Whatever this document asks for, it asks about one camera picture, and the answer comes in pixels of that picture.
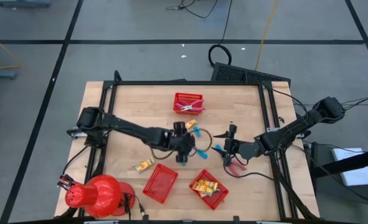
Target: yellow cable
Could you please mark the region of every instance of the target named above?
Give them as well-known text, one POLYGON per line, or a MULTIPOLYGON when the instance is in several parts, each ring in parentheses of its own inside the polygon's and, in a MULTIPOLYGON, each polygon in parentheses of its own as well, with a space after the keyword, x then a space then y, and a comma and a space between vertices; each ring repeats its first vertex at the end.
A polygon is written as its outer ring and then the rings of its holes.
POLYGON ((263 38, 261 39, 260 49, 258 50, 256 68, 254 68, 254 70, 256 70, 256 71, 257 71, 257 68, 258 68, 258 63, 260 61, 261 52, 263 51, 264 39, 267 36, 268 29, 270 28, 270 25, 271 25, 272 17, 275 15, 276 8, 278 7, 278 1, 279 0, 275 1, 275 4, 273 6, 273 9, 272 9, 272 12, 271 12, 271 15, 270 15, 270 18, 268 19, 267 26, 265 27, 265 30, 264 30, 263 38))
POLYGON ((20 66, 18 66, 18 65, 3 66, 3 67, 0 67, 0 70, 2 70, 2 69, 10 69, 10 68, 20 68, 20 66))
POLYGON ((16 61, 19 63, 19 59, 14 55, 12 54, 2 43, 0 43, 0 46, 16 61))

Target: black floor line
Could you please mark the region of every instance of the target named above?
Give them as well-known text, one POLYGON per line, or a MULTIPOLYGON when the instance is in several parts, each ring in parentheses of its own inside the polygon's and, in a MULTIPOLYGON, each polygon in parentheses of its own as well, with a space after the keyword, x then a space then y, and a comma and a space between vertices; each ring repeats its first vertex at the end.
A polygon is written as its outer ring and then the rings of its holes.
POLYGON ((357 15, 356 10, 354 9, 354 6, 351 3, 351 0, 346 0, 346 4, 347 4, 348 9, 350 10, 350 13, 351 13, 351 16, 354 22, 357 25, 358 31, 361 34, 362 39, 366 41, 366 48, 368 50, 368 35, 366 34, 365 29, 362 26, 361 21, 359 20, 359 17, 357 15))
MULTIPOLYGON (((2 44, 64 44, 65 40, 0 40, 2 44)), ((141 44, 218 44, 219 39, 164 39, 164 40, 69 40, 68 44, 141 45, 141 44)), ((255 39, 227 39, 223 44, 260 44, 255 39)), ((288 45, 360 45, 368 40, 264 40, 264 44, 288 45)))
POLYGON ((22 162, 21 162, 21 164, 19 166, 19 169, 17 171, 15 181, 12 185, 12 189, 9 193, 7 202, 6 202, 5 207, 4 207, 4 210, 2 211, 2 215, 1 215, 1 218, 0 218, 0 223, 8 223, 9 217, 11 216, 12 209, 14 207, 17 195, 19 193, 19 189, 21 188, 23 178, 24 178, 24 175, 25 175, 26 170, 27 170, 27 166, 29 165, 29 161, 30 161, 30 158, 31 158, 32 153, 33 153, 35 142, 37 141, 37 137, 38 137, 39 132, 40 132, 41 124, 44 120, 45 112, 47 111, 47 107, 48 107, 49 101, 51 99, 52 90, 54 89, 55 82, 57 80, 60 68, 62 66, 62 62, 64 61, 64 58, 65 58, 66 50, 67 50, 67 47, 68 47, 68 42, 69 42, 70 38, 72 37, 73 30, 74 30, 74 27, 75 27, 76 22, 77 22, 77 17, 80 13, 82 5, 83 5, 83 0, 78 0, 76 9, 74 11, 72 20, 70 21, 70 25, 69 25, 68 31, 66 33, 66 36, 65 36, 63 46, 60 50, 58 59, 56 61, 54 71, 52 72, 52 75, 50 77, 49 84, 48 84, 48 87, 47 87, 47 91, 45 92, 44 99, 41 103, 39 114, 37 115, 37 119, 35 120, 34 127, 33 127, 32 133, 31 133, 30 138, 29 138, 29 142, 27 143, 26 150, 23 154, 22 162))

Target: white paper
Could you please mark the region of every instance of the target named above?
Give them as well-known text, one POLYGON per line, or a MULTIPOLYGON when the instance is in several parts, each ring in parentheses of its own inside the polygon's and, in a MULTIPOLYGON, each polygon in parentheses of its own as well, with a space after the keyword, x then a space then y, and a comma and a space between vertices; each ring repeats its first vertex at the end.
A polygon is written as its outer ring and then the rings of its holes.
MULTIPOLYGON (((346 148, 346 149, 354 152, 346 151, 343 149, 332 149, 332 153, 336 161, 347 159, 352 156, 364 153, 361 148, 346 148)), ((343 172, 341 174, 341 177, 346 186, 368 185, 368 167, 343 172)))

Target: wire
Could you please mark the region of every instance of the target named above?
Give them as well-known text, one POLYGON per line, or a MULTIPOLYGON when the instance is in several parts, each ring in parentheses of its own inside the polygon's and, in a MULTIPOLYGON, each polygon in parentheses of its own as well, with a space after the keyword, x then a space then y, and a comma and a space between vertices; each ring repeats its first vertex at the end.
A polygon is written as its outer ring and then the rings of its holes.
POLYGON ((239 160, 239 158, 236 156, 236 153, 234 154, 234 157, 236 160, 238 160, 238 162, 242 165, 242 166, 247 166, 248 164, 248 160, 246 161, 246 163, 244 164, 242 161, 239 160))
POLYGON ((353 108, 353 107, 355 107, 355 106, 359 105, 360 103, 365 102, 367 100, 368 100, 368 97, 364 98, 363 100, 358 101, 356 104, 354 104, 352 106, 349 106, 349 107, 345 108, 345 110, 348 111, 349 109, 351 109, 351 108, 353 108))
POLYGON ((231 174, 230 172, 227 171, 227 167, 223 166, 224 167, 224 171, 231 177, 235 177, 235 178, 242 178, 242 177, 247 177, 247 176, 250 176, 250 175, 260 175, 262 177, 265 177, 267 179, 270 179, 273 181, 273 179, 265 174, 262 174, 262 173, 259 173, 259 172, 250 172, 250 173, 247 173, 247 174, 244 174, 244 175, 233 175, 231 174))
POLYGON ((354 101, 357 101, 357 100, 363 100, 363 99, 366 99, 366 98, 368 98, 368 96, 367 97, 363 97, 363 98, 359 98, 359 99, 355 99, 355 100, 349 100, 349 101, 343 102, 341 104, 343 105, 343 104, 346 104, 346 103, 351 103, 351 102, 354 102, 354 101))
MULTIPOLYGON (((17 62, 17 63, 20 62, 18 57, 16 57, 14 54, 12 54, 2 43, 0 43, 0 46, 2 47, 2 49, 4 49, 9 54, 9 56, 11 56, 15 60, 15 62, 17 62)), ((13 67, 15 67, 15 68, 19 67, 20 68, 21 66, 20 65, 13 65, 13 67)))
MULTIPOLYGON (((274 90, 273 88, 270 88, 269 86, 265 86, 264 85, 264 87, 265 88, 267 88, 267 89, 269 89, 269 90, 272 90, 272 91, 275 91, 275 92, 277 92, 277 93, 280 93, 280 94, 282 94, 282 95, 285 95, 285 96, 288 96, 288 97, 290 97, 290 98, 292 98, 295 102, 297 102, 302 108, 303 108, 303 110, 305 111, 305 113, 306 113, 306 117, 305 117, 305 120, 307 120, 308 119, 308 111, 307 111, 307 108, 305 107, 305 105, 304 104, 302 104, 302 102, 300 102, 300 100, 297 100, 297 98, 295 98, 294 96, 291 96, 291 95, 289 95, 289 94, 287 94, 287 93, 282 93, 281 91, 278 91, 278 90, 274 90)), ((295 129, 295 128, 297 128, 298 126, 300 126, 301 124, 298 124, 298 125, 296 125, 296 126, 294 126, 293 128, 291 128, 291 129, 287 129, 283 134, 282 134, 282 136, 281 136, 281 138, 279 138, 279 141, 278 141, 278 144, 276 145, 276 148, 275 149, 278 149, 279 147, 280 147, 280 144, 281 144, 281 142, 282 142, 282 140, 283 140, 283 138, 292 130, 292 129, 295 129)), ((274 161, 272 161, 272 162, 276 162, 276 161, 279 161, 280 159, 282 159, 282 157, 283 157, 283 155, 286 153, 286 150, 287 150, 288 148, 286 148, 285 149, 285 151, 284 151, 284 153, 282 153, 282 154, 280 154, 280 156, 279 156, 279 158, 277 158, 276 160, 274 160, 274 161)))
POLYGON ((337 183, 339 183, 341 186, 345 187, 346 189, 348 189, 349 191, 351 191, 353 194, 355 194, 356 196, 368 201, 368 198, 364 197, 363 195, 357 193, 355 190, 352 190, 351 188, 349 188, 348 186, 346 186, 345 184, 343 184, 340 180, 338 180, 337 178, 335 178, 335 176, 333 176, 333 174, 331 174, 329 171, 327 171, 323 166, 321 166, 320 164, 318 164, 314 158, 308 154, 307 150, 304 150, 298 146, 293 145, 294 147, 297 147, 299 149, 301 149, 302 151, 304 151, 304 153, 306 154, 306 156, 308 157, 308 159, 310 159, 314 164, 316 164, 321 170, 323 170, 325 173, 327 173, 329 176, 331 176, 333 178, 333 180, 335 180, 337 183))
POLYGON ((88 146, 85 146, 82 150, 80 150, 80 152, 78 152, 76 155, 74 155, 65 165, 64 171, 62 171, 62 175, 65 174, 67 168, 69 167, 69 165, 73 162, 73 160, 75 160, 81 153, 84 152, 84 150, 86 150, 86 148, 88 148, 88 146))
MULTIPOLYGON (((303 142, 306 142, 306 143, 308 143, 308 144, 312 144, 312 142, 305 141, 305 140, 303 140, 303 142)), ((332 145, 332 144, 320 144, 320 143, 318 143, 318 142, 316 142, 316 144, 318 144, 318 145, 320 145, 320 146, 330 146, 330 147, 333 147, 333 148, 342 149, 342 150, 349 151, 349 152, 365 153, 365 152, 352 151, 352 150, 350 150, 350 149, 344 149, 344 148, 342 148, 342 147, 335 146, 335 145, 332 145)))
POLYGON ((185 10, 187 10, 188 12, 190 12, 192 15, 194 15, 194 16, 197 16, 197 17, 199 17, 199 18, 202 18, 202 19, 206 19, 206 18, 208 18, 208 16, 211 14, 211 12, 214 10, 214 8, 215 8, 215 5, 217 5, 217 2, 218 2, 219 0, 215 0, 215 3, 214 3, 214 5, 213 5, 213 7, 211 8, 211 10, 210 10, 210 12, 208 13, 208 15, 207 16, 200 16, 200 15, 198 15, 198 14, 196 14, 196 13, 194 13, 194 12, 192 12, 191 10, 189 10, 188 9, 188 6, 186 6, 184 9, 185 10))
POLYGON ((210 144, 209 144, 209 146, 207 146, 206 149, 198 149, 196 146, 193 146, 193 148, 195 148, 197 151, 207 152, 211 148, 211 145, 213 144, 213 137, 212 137, 212 135, 210 134, 210 132, 208 130, 206 130, 204 128, 199 128, 199 130, 204 131, 204 132, 207 133, 207 135, 210 138, 210 144))
POLYGON ((222 38, 221 38, 221 41, 218 43, 218 44, 215 44, 213 46, 210 47, 209 49, 209 63, 211 65, 211 67, 214 68, 214 62, 212 61, 211 59, 211 52, 216 48, 220 48, 222 49, 228 56, 228 65, 230 65, 232 63, 232 54, 231 52, 228 50, 228 48, 224 47, 223 45, 221 45, 221 43, 224 41, 224 37, 225 37, 225 33, 227 31, 227 26, 228 26, 228 21, 229 21, 229 15, 230 15, 230 12, 231 12, 231 6, 232 6, 232 0, 231 2, 229 3, 229 9, 228 9, 228 15, 227 15, 227 21, 225 22, 225 28, 224 28, 224 34, 222 35, 222 38))
POLYGON ((151 152, 152 152, 152 156, 155 158, 155 159, 158 159, 158 160, 163 160, 163 159, 167 159, 169 156, 171 156, 171 154, 174 152, 174 149, 171 149, 171 152, 169 152, 166 156, 163 156, 163 157, 157 157, 155 154, 154 154, 154 151, 153 151, 153 148, 151 148, 151 152))
POLYGON ((206 15, 206 16, 200 16, 200 15, 198 15, 198 14, 196 14, 196 13, 194 13, 194 12, 192 12, 191 10, 189 10, 188 9, 188 7, 189 6, 191 6, 191 5, 193 5, 194 3, 195 3, 195 0, 193 0, 189 5, 187 5, 187 6, 185 6, 184 5, 184 1, 185 0, 181 0, 181 4, 179 4, 178 6, 169 6, 169 7, 166 7, 166 9, 167 10, 182 10, 182 9, 185 9, 186 11, 188 11, 188 12, 190 12, 192 15, 194 15, 194 16, 197 16, 197 17, 199 17, 199 18, 202 18, 202 19, 206 19, 206 18, 208 18, 208 16, 211 14, 211 12, 214 10, 214 8, 215 8, 215 5, 217 5, 217 2, 218 2, 218 0, 215 0, 215 2, 214 2, 214 5, 213 5, 213 7, 211 8, 211 10, 210 10, 210 12, 206 15))
POLYGON ((257 68, 258 68, 258 63, 260 61, 261 52, 263 51, 263 44, 264 44, 265 37, 267 36, 268 29, 270 28, 272 17, 275 15, 276 8, 278 7, 278 1, 279 0, 276 0, 275 4, 273 5, 273 9, 272 9, 270 18, 268 19, 267 26, 265 27, 265 30, 264 30, 263 38, 261 39, 260 49, 258 50, 256 67, 254 68, 254 70, 256 70, 256 71, 257 71, 257 68))
POLYGON ((20 68, 20 66, 19 65, 3 66, 3 67, 0 67, 0 70, 10 69, 10 68, 20 68))
POLYGON ((308 110, 307 110, 307 108, 305 107, 305 105, 304 105, 304 104, 302 104, 302 102, 300 102, 300 100, 297 100, 297 98, 295 98, 294 96, 291 96, 291 95, 289 95, 289 94, 287 94, 287 93, 282 93, 281 91, 274 90, 273 88, 270 88, 269 86, 264 85, 264 87, 265 87, 265 88, 267 88, 267 89, 269 89, 269 90, 275 91, 275 92, 277 92, 277 93, 280 93, 280 94, 282 94, 282 95, 285 95, 285 96, 288 96, 288 97, 292 98, 295 102, 297 102, 297 103, 299 104, 299 106, 301 106, 301 107, 303 108, 303 110, 306 112, 306 119, 308 119, 308 113, 307 113, 307 112, 308 112, 308 110))

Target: red plastic basket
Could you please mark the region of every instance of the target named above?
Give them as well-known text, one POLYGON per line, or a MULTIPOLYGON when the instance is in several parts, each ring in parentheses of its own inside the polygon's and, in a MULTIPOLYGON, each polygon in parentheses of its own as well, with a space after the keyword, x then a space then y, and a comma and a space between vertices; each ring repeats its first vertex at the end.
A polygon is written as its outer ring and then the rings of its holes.
POLYGON ((166 201, 178 173, 174 170, 158 164, 154 169, 142 193, 157 200, 160 203, 166 201))
POLYGON ((174 104, 172 106, 172 110, 174 110, 176 113, 179 113, 179 114, 198 115, 201 113, 201 112, 195 112, 195 111, 181 111, 180 107, 176 106, 176 103, 178 103, 178 100, 184 100, 188 104, 191 104, 192 102, 195 102, 196 100, 203 100, 203 95, 192 94, 192 93, 176 93, 174 97, 174 104))
POLYGON ((189 188, 195 192, 195 194, 206 203, 209 208, 215 210, 219 206, 220 202, 228 195, 229 191, 226 189, 213 175, 211 175, 207 170, 202 170, 200 174, 189 184, 189 188), (192 186, 199 180, 209 180, 211 182, 219 183, 217 188, 220 189, 219 192, 214 192, 211 196, 203 197, 199 195, 198 191, 192 189, 192 186))

